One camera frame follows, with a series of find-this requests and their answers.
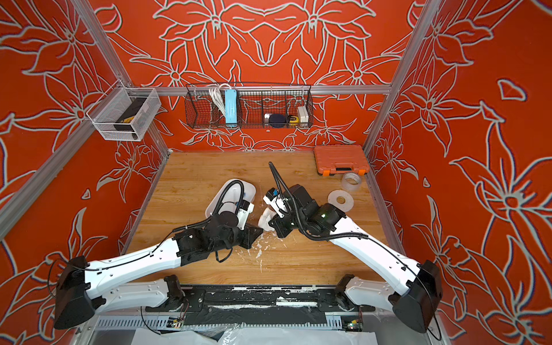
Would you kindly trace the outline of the white wipe cloth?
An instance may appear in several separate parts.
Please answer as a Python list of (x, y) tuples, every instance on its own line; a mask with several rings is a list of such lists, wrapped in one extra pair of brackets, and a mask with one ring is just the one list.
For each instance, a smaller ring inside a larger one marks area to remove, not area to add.
[(259, 218), (257, 226), (262, 228), (263, 231), (272, 231), (275, 232), (275, 228), (270, 226), (269, 222), (277, 216), (277, 213), (274, 212), (270, 207), (266, 208), (261, 217)]

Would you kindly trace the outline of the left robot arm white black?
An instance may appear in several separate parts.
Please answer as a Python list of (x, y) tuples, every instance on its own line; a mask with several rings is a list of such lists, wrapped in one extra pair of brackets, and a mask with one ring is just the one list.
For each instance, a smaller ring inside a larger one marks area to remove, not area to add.
[(71, 329), (103, 311), (135, 307), (178, 311), (186, 296), (175, 275), (159, 283), (140, 284), (138, 279), (205, 260), (221, 250), (249, 249), (262, 233), (262, 228), (240, 224), (236, 214), (224, 211), (177, 227), (143, 250), (91, 262), (84, 256), (73, 258), (55, 287), (54, 328)]

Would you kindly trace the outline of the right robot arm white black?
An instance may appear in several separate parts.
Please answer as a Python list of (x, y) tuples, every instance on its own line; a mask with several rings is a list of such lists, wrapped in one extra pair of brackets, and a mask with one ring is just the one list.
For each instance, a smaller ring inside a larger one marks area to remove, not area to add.
[(345, 275), (336, 288), (344, 308), (373, 306), (389, 310), (408, 328), (428, 331), (443, 297), (441, 270), (391, 249), (358, 226), (332, 204), (318, 205), (301, 185), (281, 193), (267, 191), (264, 202), (273, 209), (268, 224), (280, 238), (297, 229), (311, 241), (330, 242), (355, 256), (384, 279), (386, 285)]

